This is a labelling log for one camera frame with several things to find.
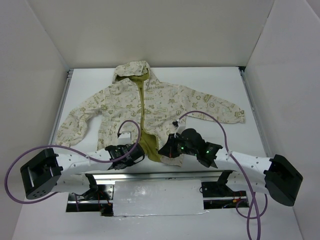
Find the cream green printed hooded jacket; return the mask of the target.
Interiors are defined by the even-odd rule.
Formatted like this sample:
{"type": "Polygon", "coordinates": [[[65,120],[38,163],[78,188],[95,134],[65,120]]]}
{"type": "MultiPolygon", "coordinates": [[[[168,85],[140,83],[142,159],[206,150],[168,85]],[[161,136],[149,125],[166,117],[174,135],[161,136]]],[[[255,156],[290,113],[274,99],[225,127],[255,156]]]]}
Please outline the cream green printed hooded jacket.
{"type": "Polygon", "coordinates": [[[98,149],[115,145],[118,132],[127,131],[151,161],[180,167],[182,156],[170,158],[158,150],[175,132],[173,121],[183,114],[224,124],[246,121],[245,112],[238,105],[184,85],[161,82],[146,61],[133,61],[117,66],[111,85],[69,112],[55,143],[65,147],[78,144],[86,135],[89,120],[101,115],[98,149]]]}

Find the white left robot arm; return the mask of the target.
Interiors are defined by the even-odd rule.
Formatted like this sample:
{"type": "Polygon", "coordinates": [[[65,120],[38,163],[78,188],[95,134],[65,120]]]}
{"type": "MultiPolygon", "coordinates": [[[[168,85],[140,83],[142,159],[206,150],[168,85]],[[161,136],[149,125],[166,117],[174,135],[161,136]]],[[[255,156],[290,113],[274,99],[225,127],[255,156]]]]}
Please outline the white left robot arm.
{"type": "Polygon", "coordinates": [[[92,171],[122,170],[144,158],[142,147],[134,144],[110,145],[85,155],[56,153],[47,148],[24,164],[20,173],[28,200],[53,192],[73,193],[91,200],[99,190],[92,171]]]}

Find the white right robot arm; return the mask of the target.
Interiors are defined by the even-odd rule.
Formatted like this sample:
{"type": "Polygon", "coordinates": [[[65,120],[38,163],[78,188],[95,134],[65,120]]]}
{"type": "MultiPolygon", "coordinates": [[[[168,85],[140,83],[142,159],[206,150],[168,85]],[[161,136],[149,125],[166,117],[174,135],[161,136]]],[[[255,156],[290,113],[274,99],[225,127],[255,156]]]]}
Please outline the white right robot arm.
{"type": "Polygon", "coordinates": [[[159,154],[169,158],[195,156],[203,166],[222,171],[217,189],[223,196],[253,190],[292,207],[303,181],[303,176],[282,155],[268,158],[228,151],[219,144],[205,141],[193,128],[170,134],[159,154]]]}

